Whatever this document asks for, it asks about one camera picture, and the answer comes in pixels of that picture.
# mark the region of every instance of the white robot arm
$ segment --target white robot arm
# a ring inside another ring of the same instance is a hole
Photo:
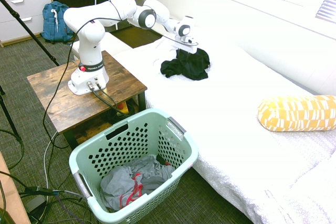
[[[156,0],[146,0],[143,6],[137,6],[135,0],[109,0],[98,5],[67,9],[64,21],[78,35],[80,57],[80,64],[68,82],[70,90],[76,95],[82,95],[92,89],[106,87],[109,77],[104,67],[100,42],[105,35],[104,27],[113,26],[122,20],[142,29],[150,29],[158,22],[175,35],[178,48],[194,54],[197,44],[190,36],[193,19],[185,16],[178,22],[169,19],[169,16],[169,10]]]

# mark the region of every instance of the white wall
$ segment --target white wall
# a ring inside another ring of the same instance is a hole
[[[336,95],[336,40],[232,0],[158,0],[317,93]]]

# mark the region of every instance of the patterned cushion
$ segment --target patterned cushion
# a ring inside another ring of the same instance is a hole
[[[258,107],[258,120],[270,131],[327,131],[336,128],[336,97],[272,97]]]

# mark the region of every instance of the mint green laundry basket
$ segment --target mint green laundry basket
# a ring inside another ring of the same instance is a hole
[[[100,182],[116,166],[159,154],[176,169],[151,194],[116,212],[100,198]],[[103,223],[136,223],[177,187],[181,176],[196,162],[192,137],[168,114],[147,109],[104,130],[76,147],[69,158],[74,179],[96,218]]]

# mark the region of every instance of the white blanket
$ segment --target white blanket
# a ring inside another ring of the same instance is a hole
[[[253,223],[336,223],[335,168],[325,173],[326,185],[312,176],[310,186],[309,179],[334,153],[336,131],[269,132],[256,117],[265,97],[309,93],[228,42],[198,39],[211,61],[201,81],[160,73],[161,63],[176,56],[165,38],[115,58],[147,86],[147,108],[167,112],[191,134],[200,152],[197,172]],[[320,197],[324,188],[333,193]]]

